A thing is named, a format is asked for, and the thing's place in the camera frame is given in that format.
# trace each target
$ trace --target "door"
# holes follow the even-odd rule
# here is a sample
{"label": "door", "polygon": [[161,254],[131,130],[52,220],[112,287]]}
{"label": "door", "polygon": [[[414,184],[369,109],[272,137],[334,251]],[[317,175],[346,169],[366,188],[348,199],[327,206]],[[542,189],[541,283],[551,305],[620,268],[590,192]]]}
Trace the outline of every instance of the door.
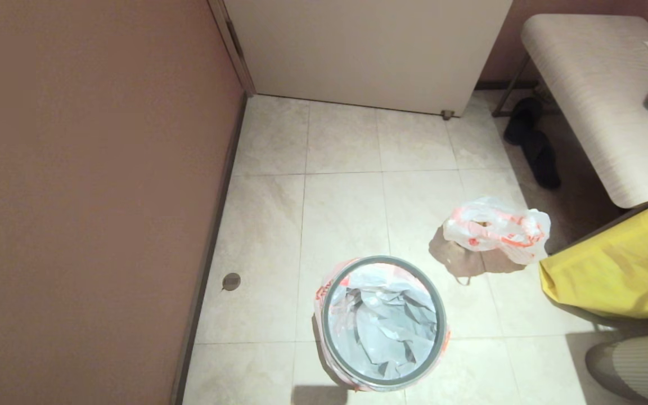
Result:
{"label": "door", "polygon": [[461,115],[511,0],[224,0],[257,92]]}

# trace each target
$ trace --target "pink wall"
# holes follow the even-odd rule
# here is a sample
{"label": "pink wall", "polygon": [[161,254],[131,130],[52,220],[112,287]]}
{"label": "pink wall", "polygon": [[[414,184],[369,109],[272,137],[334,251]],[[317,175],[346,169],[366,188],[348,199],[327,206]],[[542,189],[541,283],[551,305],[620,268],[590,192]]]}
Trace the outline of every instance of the pink wall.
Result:
{"label": "pink wall", "polygon": [[166,404],[242,89],[206,0],[0,0],[0,404]]}
{"label": "pink wall", "polygon": [[[648,20],[648,0],[514,0],[479,80],[509,80],[524,56],[520,32],[530,16],[544,13],[638,15]],[[530,64],[522,79],[535,79]]]}

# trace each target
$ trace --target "black slipper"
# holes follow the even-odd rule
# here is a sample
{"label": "black slipper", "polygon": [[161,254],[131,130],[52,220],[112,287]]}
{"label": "black slipper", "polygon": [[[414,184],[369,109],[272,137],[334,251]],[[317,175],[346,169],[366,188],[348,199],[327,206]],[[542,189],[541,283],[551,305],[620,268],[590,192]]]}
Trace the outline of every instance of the black slipper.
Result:
{"label": "black slipper", "polygon": [[511,118],[504,130],[504,141],[512,145],[521,145],[542,117],[542,103],[533,97],[519,100],[511,112]]}
{"label": "black slipper", "polygon": [[531,131],[525,136],[521,148],[537,183],[546,189],[560,187],[561,179],[556,172],[556,154],[545,133]]}

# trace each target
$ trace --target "floor drain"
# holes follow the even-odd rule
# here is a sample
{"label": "floor drain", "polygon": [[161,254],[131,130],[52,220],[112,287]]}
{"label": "floor drain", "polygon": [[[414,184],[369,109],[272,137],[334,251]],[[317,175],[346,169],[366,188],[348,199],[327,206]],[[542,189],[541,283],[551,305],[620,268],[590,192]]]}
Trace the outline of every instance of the floor drain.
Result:
{"label": "floor drain", "polygon": [[241,284],[241,277],[236,273],[229,273],[224,276],[222,281],[222,290],[234,291]]}

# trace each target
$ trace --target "yellow bag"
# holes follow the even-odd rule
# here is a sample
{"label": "yellow bag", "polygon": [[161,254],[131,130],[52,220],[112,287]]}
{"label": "yellow bag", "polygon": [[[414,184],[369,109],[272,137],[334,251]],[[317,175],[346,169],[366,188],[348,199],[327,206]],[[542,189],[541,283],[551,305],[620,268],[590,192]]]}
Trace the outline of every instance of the yellow bag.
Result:
{"label": "yellow bag", "polygon": [[648,318],[648,210],[542,260],[539,272],[558,303]]}

